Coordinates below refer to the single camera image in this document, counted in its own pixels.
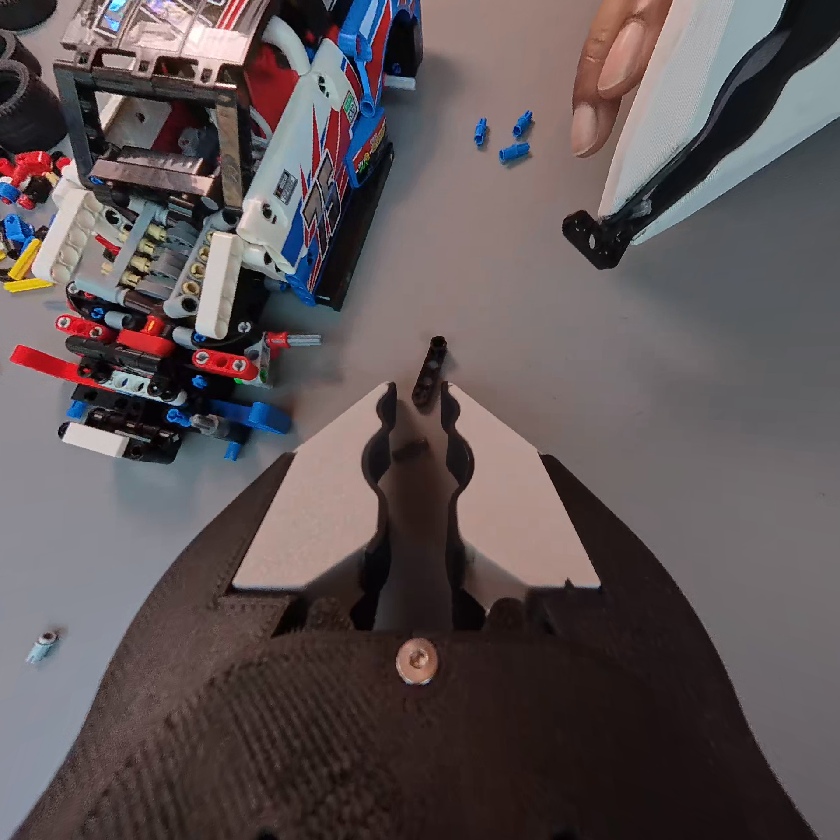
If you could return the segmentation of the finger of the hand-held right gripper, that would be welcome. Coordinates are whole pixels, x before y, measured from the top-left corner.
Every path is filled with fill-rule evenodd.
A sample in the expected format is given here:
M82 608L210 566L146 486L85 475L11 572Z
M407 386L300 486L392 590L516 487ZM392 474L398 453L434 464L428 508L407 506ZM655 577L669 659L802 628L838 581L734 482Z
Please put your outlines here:
M632 245L663 233L758 172L839 114L839 44L798 70L752 137L720 161L707 178L633 237Z
M600 217L617 212L708 120L721 86L784 1L674 1L621 131Z

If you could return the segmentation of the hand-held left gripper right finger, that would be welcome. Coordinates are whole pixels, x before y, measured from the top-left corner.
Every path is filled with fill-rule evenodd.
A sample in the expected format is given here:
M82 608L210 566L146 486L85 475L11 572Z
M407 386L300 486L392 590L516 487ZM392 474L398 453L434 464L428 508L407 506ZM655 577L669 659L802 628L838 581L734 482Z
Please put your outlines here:
M453 383L442 384L439 405L456 483L446 543L455 608L597 591L600 577L539 450Z

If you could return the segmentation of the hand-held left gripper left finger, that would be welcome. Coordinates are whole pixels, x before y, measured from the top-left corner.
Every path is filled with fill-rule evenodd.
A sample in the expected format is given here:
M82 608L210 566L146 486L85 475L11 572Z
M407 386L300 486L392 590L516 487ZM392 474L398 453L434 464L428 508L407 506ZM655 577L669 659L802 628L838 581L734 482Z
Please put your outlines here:
M294 451L233 578L238 592L361 594L386 546L396 385L384 382Z

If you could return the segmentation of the black thin frame piece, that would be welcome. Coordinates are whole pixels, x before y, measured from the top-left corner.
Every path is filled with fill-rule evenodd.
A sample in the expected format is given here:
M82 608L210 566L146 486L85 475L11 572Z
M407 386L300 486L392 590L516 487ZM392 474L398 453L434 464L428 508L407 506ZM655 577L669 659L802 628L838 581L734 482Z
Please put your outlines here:
M563 236L598 270L616 268L636 232L634 223L625 217L594 218L585 210L562 222Z

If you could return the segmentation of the black thin connector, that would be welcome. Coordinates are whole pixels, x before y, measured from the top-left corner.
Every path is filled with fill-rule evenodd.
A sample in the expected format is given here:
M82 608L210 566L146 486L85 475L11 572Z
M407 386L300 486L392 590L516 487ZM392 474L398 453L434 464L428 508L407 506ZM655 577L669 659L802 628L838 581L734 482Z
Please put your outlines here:
M420 412L430 411L434 406L447 351L448 344L444 336L436 335L430 339L412 392L413 405Z

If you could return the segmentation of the toy race car model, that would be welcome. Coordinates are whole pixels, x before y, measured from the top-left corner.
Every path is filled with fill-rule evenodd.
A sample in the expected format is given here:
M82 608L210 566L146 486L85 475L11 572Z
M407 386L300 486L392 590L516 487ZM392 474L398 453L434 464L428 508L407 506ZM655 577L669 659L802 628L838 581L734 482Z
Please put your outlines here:
M64 290L71 359L10 361L74 385L66 444L168 465L200 434L236 460L291 428L237 389L321 343L265 329L270 294L342 308L394 158L382 93L414 89L424 57L421 3L86 1L59 44L67 136L48 151L70 162L35 269Z

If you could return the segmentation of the grey desk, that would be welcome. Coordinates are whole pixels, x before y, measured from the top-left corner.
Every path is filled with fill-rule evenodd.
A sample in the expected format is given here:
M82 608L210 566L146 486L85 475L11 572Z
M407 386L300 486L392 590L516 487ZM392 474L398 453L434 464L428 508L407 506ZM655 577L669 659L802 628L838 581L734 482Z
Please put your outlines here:
M396 383L397 440L432 451L383 480L395 563L380 625L448 618L438 410L408 392L429 340L446 376L553 455L688 596L768 761L838 838L838 122L612 271L564 239L597 209L609 143L571 152L571 93L598 2L422 2L415 91L383 98L395 161L340 313L280 295L269 394L294 434L236 463L189 440L169 466L57 437L71 388L10 364L66 358L62 289L2 292L2 838L65 758L125 630L169 564L286 448ZM518 143L516 120L532 110ZM486 117L486 144L474 131ZM36 638L59 647L28 665Z

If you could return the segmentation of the person's right hand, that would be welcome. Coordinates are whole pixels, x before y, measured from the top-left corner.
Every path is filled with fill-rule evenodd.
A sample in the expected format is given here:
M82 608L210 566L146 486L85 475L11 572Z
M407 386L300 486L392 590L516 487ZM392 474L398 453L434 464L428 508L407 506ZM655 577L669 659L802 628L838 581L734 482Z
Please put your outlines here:
M623 98L642 80L671 1L603 1L591 23L575 73L571 149L595 154L609 139Z

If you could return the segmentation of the pile of small mixed parts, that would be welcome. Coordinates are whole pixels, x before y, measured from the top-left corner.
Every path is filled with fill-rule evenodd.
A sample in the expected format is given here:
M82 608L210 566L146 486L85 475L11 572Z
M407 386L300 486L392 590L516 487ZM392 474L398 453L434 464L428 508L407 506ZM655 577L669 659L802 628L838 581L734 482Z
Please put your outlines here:
M48 205L70 158L61 150L1 153L1 281L10 294L51 289L35 260L50 221L39 216Z

